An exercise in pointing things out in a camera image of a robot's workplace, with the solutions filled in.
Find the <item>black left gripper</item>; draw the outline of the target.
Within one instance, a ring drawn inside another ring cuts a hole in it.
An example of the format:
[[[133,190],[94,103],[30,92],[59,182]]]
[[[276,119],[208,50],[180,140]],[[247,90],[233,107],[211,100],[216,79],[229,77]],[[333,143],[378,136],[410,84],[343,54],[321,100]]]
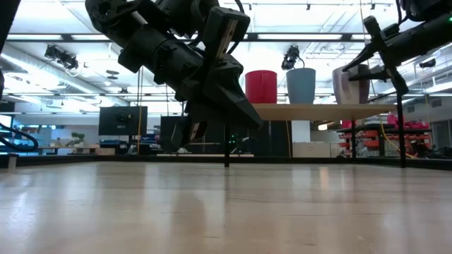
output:
[[[250,18],[240,11],[215,6],[210,9],[201,33],[205,45],[202,64],[176,89],[186,101],[185,113],[172,134],[172,144],[184,147],[202,138],[209,121],[259,129],[263,120],[239,84],[244,68],[228,51],[245,36]]]

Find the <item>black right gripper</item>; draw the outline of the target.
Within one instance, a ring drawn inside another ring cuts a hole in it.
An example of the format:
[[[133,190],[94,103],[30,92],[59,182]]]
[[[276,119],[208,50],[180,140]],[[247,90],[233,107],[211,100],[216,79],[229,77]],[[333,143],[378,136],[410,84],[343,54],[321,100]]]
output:
[[[389,47],[389,40],[400,31],[399,25],[393,23],[381,29],[374,16],[365,18],[363,24],[371,35],[371,42],[350,63],[343,67],[342,72],[349,71],[349,81],[391,80],[397,94],[405,95],[409,89],[397,70],[397,58]],[[369,60],[377,52],[383,61],[383,66],[375,66],[372,69],[364,66],[363,62]]]

